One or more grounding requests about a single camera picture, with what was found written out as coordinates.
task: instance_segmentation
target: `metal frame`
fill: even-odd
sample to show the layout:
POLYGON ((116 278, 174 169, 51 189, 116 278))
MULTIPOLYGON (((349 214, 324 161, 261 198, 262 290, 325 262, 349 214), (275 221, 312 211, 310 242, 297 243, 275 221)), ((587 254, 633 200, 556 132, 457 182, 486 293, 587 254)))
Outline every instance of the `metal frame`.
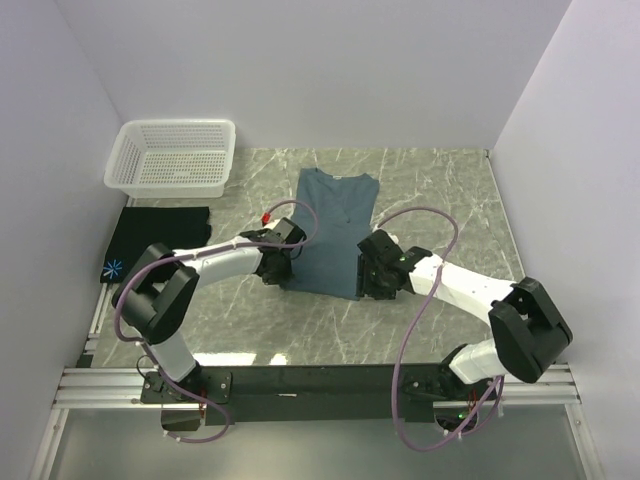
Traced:
POLYGON ((606 478, 581 405, 566 405, 567 417, 587 480, 606 478))
POLYGON ((49 478, 68 415, 69 410, 67 409, 51 410, 29 480, 47 480, 49 478))
POLYGON ((102 323, 104 322, 104 309, 107 306, 107 299, 109 292, 109 285, 103 283, 100 288, 100 295, 98 296, 98 302, 96 309, 93 312, 93 318, 91 319, 91 327, 89 327, 89 336, 98 335, 102 330, 102 323))
MULTIPOLYGON (((141 404, 143 378, 135 368, 67 368, 53 402, 53 409, 160 409, 160 404, 141 404)), ((568 365, 553 365, 536 384, 511 375, 505 378, 505 405, 575 405, 580 397, 568 365)), ((434 408, 464 407, 465 402, 436 402, 434 408)), ((172 404, 171 408, 196 409, 198 405, 172 404)))

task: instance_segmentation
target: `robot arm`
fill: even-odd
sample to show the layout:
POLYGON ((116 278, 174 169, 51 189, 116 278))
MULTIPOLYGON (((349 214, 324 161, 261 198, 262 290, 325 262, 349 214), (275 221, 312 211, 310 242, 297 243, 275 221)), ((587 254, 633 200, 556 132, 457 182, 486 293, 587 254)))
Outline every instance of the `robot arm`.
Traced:
MULTIPOLYGON (((358 247, 359 296, 393 299, 398 290, 427 295, 442 264, 440 257, 419 247, 404 252, 384 230, 358 247)), ((491 327, 493 338, 458 347, 443 362, 445 370, 467 385, 505 373, 534 383, 573 339, 543 286, 528 277, 514 284, 447 262, 434 296, 491 327)))
POLYGON ((180 333, 195 290, 225 278, 254 273, 267 285, 285 282, 292 275, 290 250, 276 245, 293 245, 305 237, 302 229, 282 218, 262 230, 243 232, 219 245, 175 251, 160 244, 151 245, 114 294, 112 304, 116 306, 125 285, 145 266, 170 256, 192 256, 191 260, 159 267, 138 281, 127 296, 122 316, 129 326, 138 331, 159 366, 174 382, 189 391, 199 392, 200 365, 180 333), (234 248, 247 242, 266 246, 234 248), (218 249, 223 251, 199 257, 205 251, 218 249))

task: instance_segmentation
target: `white corner wall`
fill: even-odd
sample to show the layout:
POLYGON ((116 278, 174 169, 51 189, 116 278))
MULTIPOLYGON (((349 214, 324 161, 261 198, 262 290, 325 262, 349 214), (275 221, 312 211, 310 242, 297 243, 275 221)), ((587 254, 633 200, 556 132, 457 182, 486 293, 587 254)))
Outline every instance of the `white corner wall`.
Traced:
POLYGON ((572 327, 567 358, 607 478, 639 478, 640 2, 573 0, 493 166, 529 275, 572 327))
POLYGON ((2 2, 0 63, 0 477, 20 480, 89 329, 121 122, 51 0, 2 2))
POLYGON ((494 146, 570 0, 56 0, 124 121, 239 146, 494 146))

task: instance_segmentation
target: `laundry basket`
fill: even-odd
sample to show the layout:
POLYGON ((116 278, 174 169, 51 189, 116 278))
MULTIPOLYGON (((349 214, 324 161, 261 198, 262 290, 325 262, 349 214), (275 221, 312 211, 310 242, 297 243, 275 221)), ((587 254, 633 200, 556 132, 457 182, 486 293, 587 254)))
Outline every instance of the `laundry basket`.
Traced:
POLYGON ((104 183, 133 198, 220 197, 236 143, 229 120, 136 120, 122 126, 104 183))

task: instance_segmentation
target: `gray marble surface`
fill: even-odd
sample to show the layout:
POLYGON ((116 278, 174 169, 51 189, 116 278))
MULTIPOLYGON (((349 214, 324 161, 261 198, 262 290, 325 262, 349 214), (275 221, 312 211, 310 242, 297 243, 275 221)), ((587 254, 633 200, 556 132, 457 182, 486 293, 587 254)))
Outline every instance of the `gray marble surface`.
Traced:
MULTIPOLYGON (((369 173, 380 180, 372 223, 417 205, 441 208, 460 224, 450 261, 493 277, 519 280, 522 267, 483 150, 251 149, 236 152, 224 196, 218 199, 137 200, 137 206, 211 208, 210 243, 259 228, 262 212, 295 197, 298 173, 318 166, 332 175, 369 173)), ((282 215, 291 213, 282 208, 282 215)), ((436 215, 415 212, 386 228, 403 247, 441 253, 452 229, 436 215)), ((400 292, 394 301, 348 300, 262 285, 255 276, 227 279, 198 290, 182 332, 202 364, 317 365, 391 363, 423 297, 400 292)), ((111 308, 94 367, 130 367, 141 355, 113 333, 111 308)), ((414 331, 405 361, 440 361, 461 343, 484 340, 480 320, 434 300, 414 331)))

